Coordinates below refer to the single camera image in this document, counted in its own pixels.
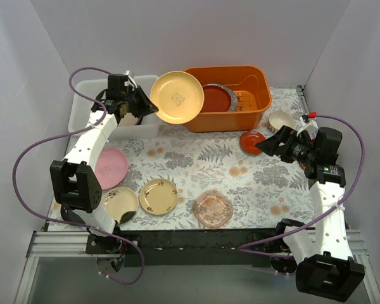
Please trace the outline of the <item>red rimmed cream plate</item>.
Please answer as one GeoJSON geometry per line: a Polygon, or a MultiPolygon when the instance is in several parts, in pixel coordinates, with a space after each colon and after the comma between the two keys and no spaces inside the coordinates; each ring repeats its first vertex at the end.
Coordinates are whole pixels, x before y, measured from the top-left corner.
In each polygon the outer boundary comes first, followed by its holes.
{"type": "Polygon", "coordinates": [[[133,116],[131,113],[127,113],[123,118],[121,118],[118,126],[119,127],[128,127],[134,125],[140,125],[142,118],[137,118],[133,116]]]}

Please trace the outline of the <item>large yellow bear plate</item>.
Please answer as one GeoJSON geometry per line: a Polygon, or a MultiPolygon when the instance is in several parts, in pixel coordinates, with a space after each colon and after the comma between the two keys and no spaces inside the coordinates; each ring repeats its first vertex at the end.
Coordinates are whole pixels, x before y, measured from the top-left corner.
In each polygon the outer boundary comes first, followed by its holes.
{"type": "Polygon", "coordinates": [[[156,115],[159,119],[178,125],[190,122],[201,112],[205,94],[194,76],[183,71],[172,71],[156,80],[149,98],[158,107],[156,115]]]}

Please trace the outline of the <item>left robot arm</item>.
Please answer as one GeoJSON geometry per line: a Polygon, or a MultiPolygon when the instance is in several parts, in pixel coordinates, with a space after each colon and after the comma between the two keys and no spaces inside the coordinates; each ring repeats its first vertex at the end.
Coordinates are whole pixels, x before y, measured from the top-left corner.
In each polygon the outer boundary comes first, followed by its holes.
{"type": "Polygon", "coordinates": [[[157,112],[158,107],[128,73],[109,74],[106,88],[93,101],[85,131],[75,147],[62,161],[53,161],[49,170],[54,198],[67,212],[64,220],[82,225],[106,252],[116,253],[122,238],[116,234],[117,221],[101,201],[96,163],[111,133],[127,113],[142,118],[157,112]]]}

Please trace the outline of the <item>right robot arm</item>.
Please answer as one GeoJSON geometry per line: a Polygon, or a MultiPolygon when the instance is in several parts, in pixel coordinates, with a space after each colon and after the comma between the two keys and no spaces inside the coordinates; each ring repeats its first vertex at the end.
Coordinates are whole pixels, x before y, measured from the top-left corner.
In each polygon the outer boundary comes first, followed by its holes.
{"type": "Polygon", "coordinates": [[[303,165],[313,200],[315,241],[306,229],[294,233],[294,224],[274,235],[275,247],[291,250],[296,261],[296,288],[302,293],[345,302],[365,276],[364,266],[354,261],[346,235],[344,207],[345,171],[336,161],[342,141],[338,130],[321,127],[315,139],[307,131],[282,126],[272,137],[256,144],[269,156],[303,165]]]}

